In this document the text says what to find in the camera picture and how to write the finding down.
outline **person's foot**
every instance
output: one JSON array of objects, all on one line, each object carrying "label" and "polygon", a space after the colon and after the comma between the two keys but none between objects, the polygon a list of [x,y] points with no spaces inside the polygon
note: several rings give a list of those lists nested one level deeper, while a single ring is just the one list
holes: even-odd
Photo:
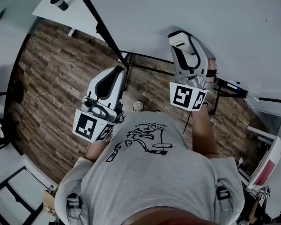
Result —
[{"label": "person's foot", "polygon": [[144,104],[142,103],[142,101],[136,101],[136,102],[133,104],[132,112],[133,112],[133,113],[139,113],[139,112],[141,112],[143,109],[144,109]]}]

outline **white table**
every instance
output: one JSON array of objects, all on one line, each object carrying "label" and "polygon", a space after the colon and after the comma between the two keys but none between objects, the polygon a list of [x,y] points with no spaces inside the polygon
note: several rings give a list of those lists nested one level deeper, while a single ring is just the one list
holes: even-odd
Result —
[{"label": "white table", "polygon": [[32,14],[69,26],[104,41],[96,32],[98,22],[85,3],[82,0],[64,1],[69,5],[66,11],[51,4],[50,0],[42,0]]},{"label": "white table", "polygon": [[242,169],[238,169],[242,182],[247,188],[259,191],[264,186],[266,180],[271,176],[281,158],[281,139],[278,136],[260,131],[250,126],[248,126],[247,129],[268,138],[269,141],[273,140],[270,149],[265,153],[251,176],[245,174]]}]

